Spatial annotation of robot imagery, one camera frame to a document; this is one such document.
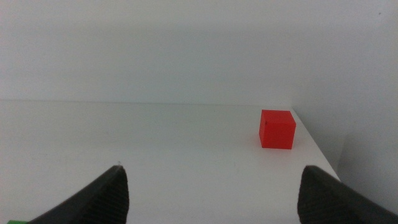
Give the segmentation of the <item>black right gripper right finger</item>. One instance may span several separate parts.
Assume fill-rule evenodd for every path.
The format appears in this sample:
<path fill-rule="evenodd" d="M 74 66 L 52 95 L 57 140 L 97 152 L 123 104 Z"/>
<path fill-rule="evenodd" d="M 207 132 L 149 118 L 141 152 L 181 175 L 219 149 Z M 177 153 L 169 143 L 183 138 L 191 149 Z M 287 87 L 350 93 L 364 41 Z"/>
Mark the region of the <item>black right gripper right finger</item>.
<path fill-rule="evenodd" d="M 302 172 L 297 213 L 301 223 L 397 223 L 397 215 L 363 197 L 317 166 Z"/>

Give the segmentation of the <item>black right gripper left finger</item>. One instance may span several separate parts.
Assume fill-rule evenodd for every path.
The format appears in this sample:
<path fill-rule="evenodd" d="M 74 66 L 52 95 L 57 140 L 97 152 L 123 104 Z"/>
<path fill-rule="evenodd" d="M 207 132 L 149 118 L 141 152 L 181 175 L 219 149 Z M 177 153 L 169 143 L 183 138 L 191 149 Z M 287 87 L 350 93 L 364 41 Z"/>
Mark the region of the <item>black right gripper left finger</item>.
<path fill-rule="evenodd" d="M 30 223 L 126 224 L 129 190 L 123 166 L 112 166 L 97 179 Z"/>

